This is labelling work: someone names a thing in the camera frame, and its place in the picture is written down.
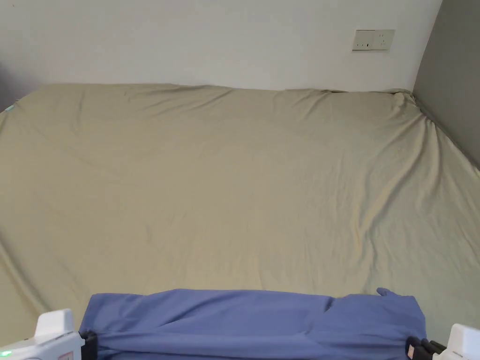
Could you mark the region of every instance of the mattress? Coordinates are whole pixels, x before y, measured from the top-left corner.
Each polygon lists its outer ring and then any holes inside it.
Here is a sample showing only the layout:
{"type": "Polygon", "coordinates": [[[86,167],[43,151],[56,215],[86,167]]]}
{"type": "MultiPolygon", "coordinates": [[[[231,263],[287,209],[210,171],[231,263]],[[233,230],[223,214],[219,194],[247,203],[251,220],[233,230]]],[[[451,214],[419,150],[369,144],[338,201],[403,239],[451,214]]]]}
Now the mattress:
{"type": "Polygon", "coordinates": [[[480,327],[480,173],[398,93],[49,85],[0,115],[2,343],[92,294],[414,295],[480,327]]]}

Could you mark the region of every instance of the blue garment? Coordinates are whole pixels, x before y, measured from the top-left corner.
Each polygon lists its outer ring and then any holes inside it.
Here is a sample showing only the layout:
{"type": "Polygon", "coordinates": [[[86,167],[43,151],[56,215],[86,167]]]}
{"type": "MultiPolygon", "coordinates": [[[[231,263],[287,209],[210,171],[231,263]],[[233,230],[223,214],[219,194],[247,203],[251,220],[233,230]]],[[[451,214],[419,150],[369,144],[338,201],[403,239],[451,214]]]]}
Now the blue garment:
{"type": "Polygon", "coordinates": [[[425,338],[412,296],[320,295],[255,290],[96,294],[80,331],[115,360],[405,360],[409,336],[425,338]]]}

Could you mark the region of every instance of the white wall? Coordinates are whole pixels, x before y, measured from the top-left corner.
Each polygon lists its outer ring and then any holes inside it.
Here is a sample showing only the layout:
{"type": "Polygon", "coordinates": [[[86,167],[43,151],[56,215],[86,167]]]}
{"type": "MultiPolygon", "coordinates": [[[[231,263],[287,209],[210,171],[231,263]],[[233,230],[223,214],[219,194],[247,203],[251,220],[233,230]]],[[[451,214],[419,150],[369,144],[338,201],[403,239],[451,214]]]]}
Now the white wall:
{"type": "Polygon", "coordinates": [[[412,89],[440,3],[1,0],[0,83],[412,89]],[[391,51],[352,53],[355,29],[395,29],[391,51]]]}

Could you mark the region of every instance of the gray wall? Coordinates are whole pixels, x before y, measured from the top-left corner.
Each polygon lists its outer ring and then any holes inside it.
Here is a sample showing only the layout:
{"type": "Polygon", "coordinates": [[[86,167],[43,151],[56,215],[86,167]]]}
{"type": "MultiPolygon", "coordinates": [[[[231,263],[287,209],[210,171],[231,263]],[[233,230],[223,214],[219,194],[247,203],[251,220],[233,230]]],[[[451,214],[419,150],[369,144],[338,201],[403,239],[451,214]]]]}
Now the gray wall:
{"type": "Polygon", "coordinates": [[[480,1],[443,0],[413,94],[420,107],[480,164],[480,1]]]}

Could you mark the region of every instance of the wrinkle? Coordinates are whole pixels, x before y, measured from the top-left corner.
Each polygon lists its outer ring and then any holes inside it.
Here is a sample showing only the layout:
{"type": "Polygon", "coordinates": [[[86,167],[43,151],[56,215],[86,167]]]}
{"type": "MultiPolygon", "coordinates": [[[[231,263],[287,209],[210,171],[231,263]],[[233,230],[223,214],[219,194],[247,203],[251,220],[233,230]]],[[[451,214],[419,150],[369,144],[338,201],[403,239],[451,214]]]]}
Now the wrinkle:
{"type": "MultiPolygon", "coordinates": [[[[402,129],[398,134],[396,134],[396,136],[393,137],[393,139],[403,137],[409,129],[411,129],[411,124],[402,129]]],[[[417,149],[417,151],[414,152],[413,155],[403,165],[403,167],[401,167],[399,171],[389,181],[386,182],[384,187],[381,189],[380,194],[374,199],[370,206],[367,204],[367,199],[371,198],[371,196],[368,194],[368,187],[370,183],[369,179],[372,176],[375,162],[370,162],[371,164],[369,166],[367,165],[368,170],[361,177],[363,180],[360,182],[360,184],[363,185],[363,191],[360,190],[362,197],[360,198],[360,201],[357,201],[356,203],[354,202],[353,204],[354,213],[351,228],[357,245],[361,247],[360,260],[365,261],[368,255],[371,257],[369,271],[364,283],[365,289],[368,288],[368,285],[372,280],[378,260],[378,252],[372,236],[373,229],[375,229],[375,227],[378,225],[378,222],[386,215],[393,201],[398,196],[399,192],[420,163],[420,159],[425,152],[428,139],[426,123],[423,123],[422,130],[423,132],[421,136],[418,137],[418,141],[414,147],[414,149],[417,149]],[[361,211],[363,208],[366,208],[364,215],[361,211]],[[365,247],[366,241],[369,244],[370,253],[367,253],[367,249],[365,247]]],[[[389,140],[387,144],[391,145],[394,142],[393,139],[389,140]]],[[[381,156],[387,147],[388,146],[384,146],[383,151],[381,151],[376,158],[381,156]]]]}
{"type": "Polygon", "coordinates": [[[174,111],[174,110],[177,110],[177,109],[181,109],[181,108],[184,108],[184,107],[188,107],[192,104],[196,104],[198,102],[198,100],[194,100],[194,101],[190,101],[188,103],[183,103],[183,104],[178,104],[178,105],[174,105],[174,106],[171,106],[169,108],[165,108],[163,110],[160,110],[159,112],[153,114],[152,116],[153,117],[157,117],[157,116],[161,116],[161,115],[164,115],[168,112],[171,112],[171,111],[174,111]]]}
{"type": "Polygon", "coordinates": [[[308,118],[318,108],[319,104],[328,97],[329,94],[329,92],[324,92],[320,94],[318,99],[314,101],[314,103],[308,108],[305,115],[303,115],[303,118],[308,118]]]}
{"type": "Polygon", "coordinates": [[[8,111],[5,111],[4,115],[1,116],[1,118],[0,118],[0,134],[3,131],[3,128],[5,127],[5,124],[7,123],[7,119],[8,119],[9,114],[10,113],[8,111]]]}
{"type": "Polygon", "coordinates": [[[74,122],[71,123],[71,128],[75,135],[78,135],[78,133],[80,132],[82,111],[84,109],[84,100],[85,100],[85,90],[82,91],[82,95],[80,96],[80,101],[78,102],[78,108],[75,114],[74,122]]]}
{"type": "Polygon", "coordinates": [[[7,248],[3,236],[0,234],[0,259],[5,265],[6,271],[13,280],[15,287],[20,291],[23,297],[27,300],[35,314],[39,316],[44,312],[51,311],[47,303],[42,299],[38,290],[28,280],[21,267],[14,260],[12,254],[7,248]]]}
{"type": "Polygon", "coordinates": [[[45,138],[49,144],[52,144],[53,146],[56,146],[58,149],[62,150],[63,152],[67,153],[68,155],[72,156],[73,158],[79,160],[80,162],[88,165],[89,167],[91,168],[94,168],[96,170],[101,170],[101,171],[106,171],[108,172],[109,174],[111,175],[114,175],[114,176],[118,176],[118,174],[109,169],[109,168],[106,168],[106,167],[103,167],[99,164],[96,164],[94,163],[93,161],[89,160],[89,159],[86,159],[86,158],[83,158],[82,156],[78,155],[75,151],[74,148],[72,148],[71,146],[68,146],[67,144],[60,144],[58,142],[55,142],[55,141],[52,141],[47,135],[45,135],[39,128],[37,128],[36,126],[31,126],[30,127],[33,131],[35,131],[36,133],[38,133],[39,135],[41,135],[43,138],[45,138]]]}
{"type": "Polygon", "coordinates": [[[211,105],[213,103],[215,103],[216,101],[226,97],[228,94],[230,94],[231,92],[233,91],[233,89],[228,89],[227,91],[225,91],[224,93],[220,94],[220,95],[217,95],[217,96],[214,96],[213,98],[211,99],[208,99],[207,101],[205,101],[204,103],[202,104],[199,104],[199,105],[196,105],[190,109],[188,109],[188,111],[192,111],[192,110],[199,110],[199,109],[202,109],[208,105],[211,105]]]}
{"type": "Polygon", "coordinates": [[[432,141],[431,144],[432,157],[433,160],[429,161],[430,171],[427,176],[427,179],[422,183],[425,186],[426,190],[420,193],[419,202],[417,202],[417,208],[420,206],[430,206],[432,205],[438,190],[440,188],[440,183],[442,181],[443,173],[443,157],[442,157],[442,147],[440,145],[440,139],[437,127],[434,123],[429,122],[428,125],[432,128],[432,141]]]}

